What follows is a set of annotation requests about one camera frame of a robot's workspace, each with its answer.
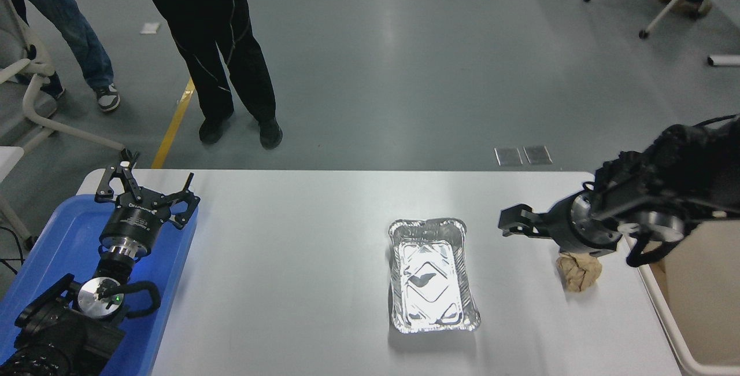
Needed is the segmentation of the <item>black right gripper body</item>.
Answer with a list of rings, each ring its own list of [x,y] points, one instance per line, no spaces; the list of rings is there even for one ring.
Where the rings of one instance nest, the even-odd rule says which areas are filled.
[[[547,235],[560,247],[561,252],[584,253],[580,234],[574,229],[571,219],[571,208],[577,196],[579,194],[572,194],[556,202],[542,216]]]

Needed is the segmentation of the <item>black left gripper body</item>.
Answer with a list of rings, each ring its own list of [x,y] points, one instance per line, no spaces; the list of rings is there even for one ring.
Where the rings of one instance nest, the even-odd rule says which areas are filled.
[[[138,250],[152,250],[170,218],[173,202],[158,192],[143,192],[140,200],[130,192],[123,193],[109,202],[114,210],[101,231],[101,245],[111,248],[133,241]]]

